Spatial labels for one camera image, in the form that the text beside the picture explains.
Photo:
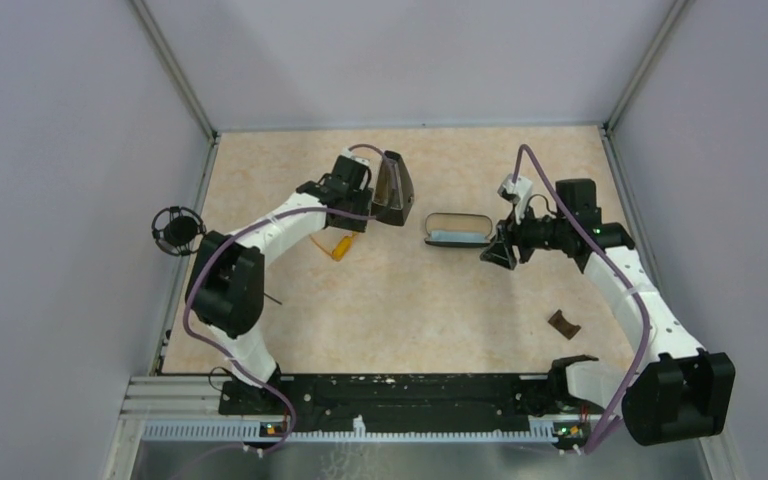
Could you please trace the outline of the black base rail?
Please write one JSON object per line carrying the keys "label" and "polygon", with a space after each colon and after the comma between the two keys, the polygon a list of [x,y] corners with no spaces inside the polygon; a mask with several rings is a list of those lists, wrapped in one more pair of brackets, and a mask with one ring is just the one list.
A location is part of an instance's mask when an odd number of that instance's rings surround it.
{"label": "black base rail", "polygon": [[533,433],[540,420],[593,420],[601,407],[566,393],[548,374],[293,374],[267,391],[228,380],[218,412],[272,416],[297,433]]}

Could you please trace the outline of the orange sunglasses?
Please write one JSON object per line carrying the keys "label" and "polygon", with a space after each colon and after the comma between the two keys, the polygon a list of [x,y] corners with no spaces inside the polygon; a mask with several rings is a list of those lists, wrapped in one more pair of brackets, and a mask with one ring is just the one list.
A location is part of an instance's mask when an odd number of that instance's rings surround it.
{"label": "orange sunglasses", "polygon": [[358,236],[358,232],[350,232],[348,234],[344,234],[333,247],[326,247],[314,236],[310,236],[309,239],[316,246],[316,248],[325,254],[328,258],[334,262],[340,262],[352,249],[354,241]]}

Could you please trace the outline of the blue cleaning cloth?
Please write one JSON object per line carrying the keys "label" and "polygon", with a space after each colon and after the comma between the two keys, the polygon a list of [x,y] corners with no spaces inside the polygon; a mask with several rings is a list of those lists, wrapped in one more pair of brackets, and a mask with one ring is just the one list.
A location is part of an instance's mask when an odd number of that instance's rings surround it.
{"label": "blue cleaning cloth", "polygon": [[484,244],[487,237],[480,232],[435,230],[430,234],[430,241],[454,244]]}

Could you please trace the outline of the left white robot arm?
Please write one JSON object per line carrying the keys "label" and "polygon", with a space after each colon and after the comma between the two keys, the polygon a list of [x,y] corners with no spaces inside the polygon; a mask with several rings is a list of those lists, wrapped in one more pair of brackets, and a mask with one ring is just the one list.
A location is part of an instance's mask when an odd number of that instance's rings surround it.
{"label": "left white robot arm", "polygon": [[221,352],[245,383],[243,401],[257,413],[279,404],[271,378],[278,364],[269,353],[260,317],[267,268],[298,242],[329,226],[362,231],[370,220],[372,172],[368,160],[339,155],[331,171],[298,186],[278,207],[230,233],[202,239],[186,290],[186,315],[210,334],[198,340]]}

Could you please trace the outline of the small brown holder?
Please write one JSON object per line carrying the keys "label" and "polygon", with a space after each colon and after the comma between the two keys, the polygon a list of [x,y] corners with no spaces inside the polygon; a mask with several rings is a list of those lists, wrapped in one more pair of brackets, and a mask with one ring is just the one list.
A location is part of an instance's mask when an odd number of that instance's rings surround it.
{"label": "small brown holder", "polygon": [[571,323],[561,309],[556,310],[547,323],[567,340],[572,340],[581,330],[581,326]]}

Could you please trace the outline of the black metronome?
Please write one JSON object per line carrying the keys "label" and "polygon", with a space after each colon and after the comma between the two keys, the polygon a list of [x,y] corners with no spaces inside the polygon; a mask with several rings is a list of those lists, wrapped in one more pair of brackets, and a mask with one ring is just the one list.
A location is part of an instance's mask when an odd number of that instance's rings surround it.
{"label": "black metronome", "polygon": [[414,203],[415,189],[402,155],[385,150],[373,190],[371,215],[381,223],[402,227]]}

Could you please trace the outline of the black microphone on tripod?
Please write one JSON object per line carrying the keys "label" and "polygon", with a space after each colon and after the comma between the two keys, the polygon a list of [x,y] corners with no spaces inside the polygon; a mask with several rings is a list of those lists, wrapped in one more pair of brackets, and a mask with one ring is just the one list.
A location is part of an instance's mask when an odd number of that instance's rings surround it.
{"label": "black microphone on tripod", "polygon": [[205,316],[255,314],[270,298],[265,293],[265,249],[244,246],[230,234],[207,229],[192,209],[170,206],[151,224],[158,248],[173,257],[192,257],[186,288],[190,308]]}

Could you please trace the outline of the black glasses case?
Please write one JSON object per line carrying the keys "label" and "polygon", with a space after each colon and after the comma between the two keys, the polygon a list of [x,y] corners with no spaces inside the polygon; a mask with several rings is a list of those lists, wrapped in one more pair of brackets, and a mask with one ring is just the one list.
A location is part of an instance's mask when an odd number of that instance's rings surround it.
{"label": "black glasses case", "polygon": [[[484,244],[454,244],[431,242],[430,234],[435,230],[480,232],[487,237],[487,242]],[[490,243],[491,237],[494,234],[494,223],[493,220],[486,215],[472,213],[433,212],[430,213],[425,219],[424,231],[424,243],[428,246],[442,248],[483,248]]]}

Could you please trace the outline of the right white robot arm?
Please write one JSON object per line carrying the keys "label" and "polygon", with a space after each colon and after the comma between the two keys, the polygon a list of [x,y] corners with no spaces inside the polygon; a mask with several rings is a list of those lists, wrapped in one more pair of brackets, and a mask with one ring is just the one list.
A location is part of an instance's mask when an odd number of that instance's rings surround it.
{"label": "right white robot arm", "polygon": [[497,223],[482,261],[513,270],[538,250],[562,252],[601,294],[634,349],[626,370],[588,356],[554,362],[549,404],[560,412],[584,401],[602,408],[607,418],[594,428],[596,439],[614,420],[642,446],[721,434],[736,377],[729,356],[708,351],[682,326],[625,227],[603,222],[594,181],[556,182],[556,210],[542,217],[530,204],[532,188],[524,177],[502,182],[498,193],[512,210]]}

